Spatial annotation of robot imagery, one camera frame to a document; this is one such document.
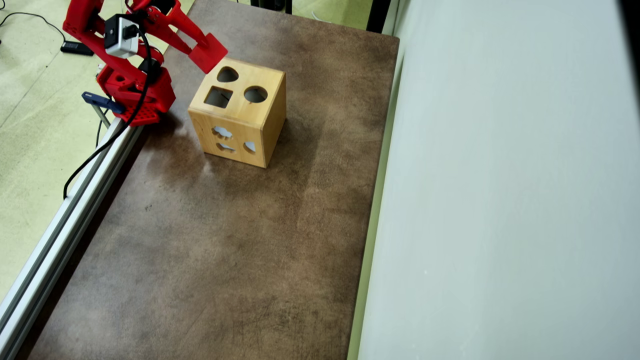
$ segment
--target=circular hole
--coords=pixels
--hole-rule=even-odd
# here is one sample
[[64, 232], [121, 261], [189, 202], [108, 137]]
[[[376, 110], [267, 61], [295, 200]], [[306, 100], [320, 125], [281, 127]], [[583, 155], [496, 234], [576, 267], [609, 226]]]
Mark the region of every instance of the circular hole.
[[218, 81], [221, 83], [230, 83], [232, 81], [238, 80], [238, 72], [234, 69], [225, 66], [220, 69], [218, 73]]
[[262, 102], [267, 99], [267, 90], [259, 86], [251, 86], [244, 91], [244, 98], [250, 102]]

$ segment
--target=white wire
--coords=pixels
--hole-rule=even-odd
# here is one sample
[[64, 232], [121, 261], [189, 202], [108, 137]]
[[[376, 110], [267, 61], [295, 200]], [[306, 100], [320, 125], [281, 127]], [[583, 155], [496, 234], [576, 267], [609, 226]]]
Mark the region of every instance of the white wire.
[[316, 13], [314, 13], [314, 11], [313, 11], [313, 10], [311, 10], [311, 16], [313, 16], [315, 20], [322, 21], [322, 22], [328, 22], [329, 24], [333, 24], [333, 23], [332, 23], [332, 22], [330, 22], [330, 21], [323, 20], [323, 19], [320, 19], [319, 17], [317, 17], [317, 16], [316, 16]]

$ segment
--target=black device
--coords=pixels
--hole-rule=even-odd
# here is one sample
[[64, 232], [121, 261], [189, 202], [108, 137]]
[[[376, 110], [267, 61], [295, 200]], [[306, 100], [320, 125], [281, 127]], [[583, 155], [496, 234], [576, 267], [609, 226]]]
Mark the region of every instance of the black device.
[[89, 49], [87, 45], [84, 45], [81, 42], [75, 42], [75, 41], [65, 41], [64, 43], [62, 43], [62, 46], [60, 47], [60, 51], [62, 51], [63, 53], [71, 53], [71, 54], [79, 54], [79, 55], [87, 55], [87, 56], [93, 55], [93, 51], [91, 51], [91, 49]]

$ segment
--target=wooden cube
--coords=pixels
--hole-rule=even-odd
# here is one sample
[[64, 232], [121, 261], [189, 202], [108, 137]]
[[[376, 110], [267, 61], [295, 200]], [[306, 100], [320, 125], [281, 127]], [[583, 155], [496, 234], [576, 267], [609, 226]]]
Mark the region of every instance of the wooden cube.
[[266, 168], [287, 116], [286, 91], [284, 72], [222, 59], [189, 105], [202, 150]]

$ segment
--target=brown table surface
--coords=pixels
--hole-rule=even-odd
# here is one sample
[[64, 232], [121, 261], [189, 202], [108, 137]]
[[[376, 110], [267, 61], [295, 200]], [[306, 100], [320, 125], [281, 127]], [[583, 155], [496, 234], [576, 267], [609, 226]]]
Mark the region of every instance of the brown table surface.
[[226, 0], [189, 16], [287, 73], [269, 168], [202, 152], [204, 74], [168, 50], [177, 100], [23, 357], [346, 357], [399, 41]]

